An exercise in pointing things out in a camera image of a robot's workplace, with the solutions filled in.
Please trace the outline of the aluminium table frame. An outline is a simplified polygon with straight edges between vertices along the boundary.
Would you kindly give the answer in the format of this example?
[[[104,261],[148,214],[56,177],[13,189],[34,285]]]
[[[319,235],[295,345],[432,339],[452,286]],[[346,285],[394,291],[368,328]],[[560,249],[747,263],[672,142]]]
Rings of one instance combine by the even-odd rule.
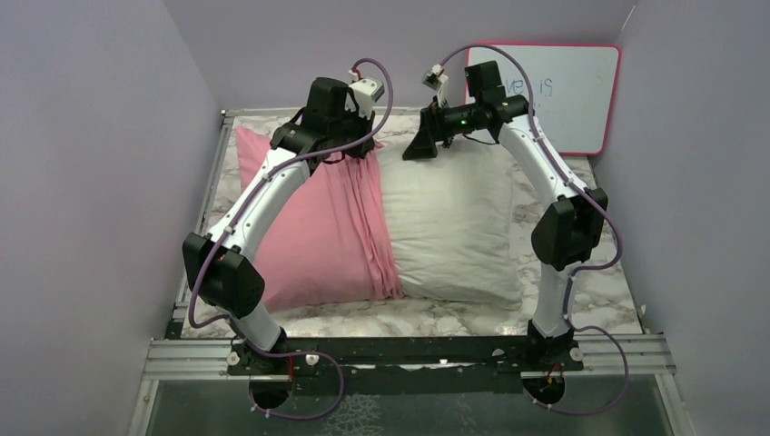
[[[665,338],[645,332],[620,265],[583,275],[576,287],[580,325],[606,334],[579,337],[585,368],[568,375],[566,409],[587,417],[549,413],[490,375],[478,391],[479,371],[450,353],[490,350],[522,333],[533,313],[539,278],[531,231],[524,219],[534,197],[516,171],[511,247],[521,280],[522,306],[509,310],[471,302],[404,298],[305,306],[279,312],[279,323],[305,345],[323,346],[336,360],[382,348],[386,356],[435,354],[430,368],[454,371],[451,392],[364,391],[363,369],[345,365],[346,395],[321,419],[331,396],[300,395],[284,406],[299,421],[261,416],[245,397],[246,380],[227,371],[232,330],[215,311],[193,301],[183,285],[161,340],[150,344],[132,435],[688,435],[691,427],[676,387],[676,366]]]

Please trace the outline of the pink-framed whiteboard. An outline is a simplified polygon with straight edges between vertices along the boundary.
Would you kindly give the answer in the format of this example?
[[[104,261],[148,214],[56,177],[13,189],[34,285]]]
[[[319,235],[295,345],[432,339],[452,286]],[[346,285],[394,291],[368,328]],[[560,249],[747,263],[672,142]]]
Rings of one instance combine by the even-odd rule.
[[[603,151],[621,63],[615,45],[502,44],[533,87],[535,114],[553,146],[567,155]]]

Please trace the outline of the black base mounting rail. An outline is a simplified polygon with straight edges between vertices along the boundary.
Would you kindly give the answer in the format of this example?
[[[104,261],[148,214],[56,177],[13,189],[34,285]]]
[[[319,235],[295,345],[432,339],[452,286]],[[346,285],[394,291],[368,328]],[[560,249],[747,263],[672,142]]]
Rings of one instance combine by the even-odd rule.
[[[289,338],[262,355],[234,342],[227,374],[295,396],[521,394],[584,365],[577,342],[549,350],[526,336]]]

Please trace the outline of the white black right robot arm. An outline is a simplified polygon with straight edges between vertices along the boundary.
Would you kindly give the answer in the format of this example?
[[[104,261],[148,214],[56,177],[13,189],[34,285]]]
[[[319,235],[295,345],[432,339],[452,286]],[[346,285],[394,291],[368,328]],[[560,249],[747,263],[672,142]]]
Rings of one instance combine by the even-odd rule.
[[[530,237],[541,275],[523,349],[531,367],[545,370],[574,346],[575,329],[569,321],[572,275],[598,246],[607,195],[589,188],[568,168],[540,127],[533,92],[508,95],[496,62],[466,67],[470,104],[448,106],[443,96],[447,81],[442,64],[425,73],[423,83],[435,95],[420,110],[418,131],[402,158],[434,159],[456,136],[486,131],[522,168],[543,207]]]

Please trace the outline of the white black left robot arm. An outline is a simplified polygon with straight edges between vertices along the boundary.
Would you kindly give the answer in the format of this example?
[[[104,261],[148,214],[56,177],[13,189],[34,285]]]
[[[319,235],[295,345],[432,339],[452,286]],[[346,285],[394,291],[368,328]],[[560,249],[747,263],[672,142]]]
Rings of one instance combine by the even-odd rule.
[[[269,142],[260,169],[223,218],[205,234],[189,233],[183,262],[192,291],[189,323],[203,300],[252,346],[251,360],[262,372],[285,361],[283,328],[262,303],[265,281],[252,262],[271,225],[291,196],[334,154],[362,158],[374,146],[374,105],[390,88],[353,72],[349,83],[318,77],[307,103]]]

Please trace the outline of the white pillow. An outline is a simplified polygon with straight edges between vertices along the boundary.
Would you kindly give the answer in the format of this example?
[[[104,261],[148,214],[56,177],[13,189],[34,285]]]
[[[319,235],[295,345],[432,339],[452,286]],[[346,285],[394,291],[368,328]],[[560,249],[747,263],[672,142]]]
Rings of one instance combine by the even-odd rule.
[[[409,297],[516,308],[522,286],[509,253],[514,160],[499,145],[460,140],[434,159],[405,144],[376,152],[385,222]]]

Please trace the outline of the pink pillowcase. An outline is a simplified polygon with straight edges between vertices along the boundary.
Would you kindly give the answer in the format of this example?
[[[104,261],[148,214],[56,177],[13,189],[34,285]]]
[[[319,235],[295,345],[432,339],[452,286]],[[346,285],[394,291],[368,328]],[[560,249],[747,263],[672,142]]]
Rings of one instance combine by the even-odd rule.
[[[254,265],[271,312],[403,297],[376,154],[320,165],[281,209]]]

